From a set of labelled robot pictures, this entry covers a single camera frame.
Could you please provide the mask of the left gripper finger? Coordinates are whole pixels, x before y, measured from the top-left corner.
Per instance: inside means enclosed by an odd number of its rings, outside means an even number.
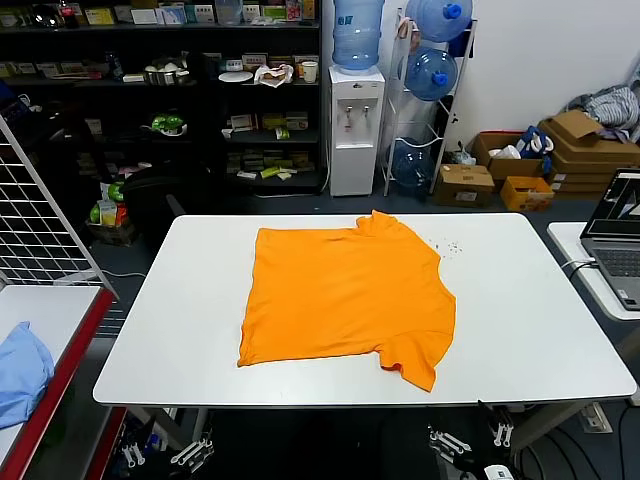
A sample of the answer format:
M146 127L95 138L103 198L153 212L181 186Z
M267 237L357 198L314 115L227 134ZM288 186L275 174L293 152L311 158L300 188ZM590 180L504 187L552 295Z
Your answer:
M208 438L192 442L189 446L173 456L172 465L201 466L214 453L213 441Z
M122 453L129 468L135 468L138 466L143 466L145 464L146 459L144 458L136 442L123 446Z

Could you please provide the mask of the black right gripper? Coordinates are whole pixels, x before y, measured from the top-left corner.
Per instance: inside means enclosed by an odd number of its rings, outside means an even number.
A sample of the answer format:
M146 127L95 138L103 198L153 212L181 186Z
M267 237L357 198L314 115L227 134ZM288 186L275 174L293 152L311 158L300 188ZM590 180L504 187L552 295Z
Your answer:
M511 478L510 458L513 425L499 422L494 431L494 445L500 448L472 450L454 435L428 426L429 446L445 456L459 456L459 469L476 479L505 480Z

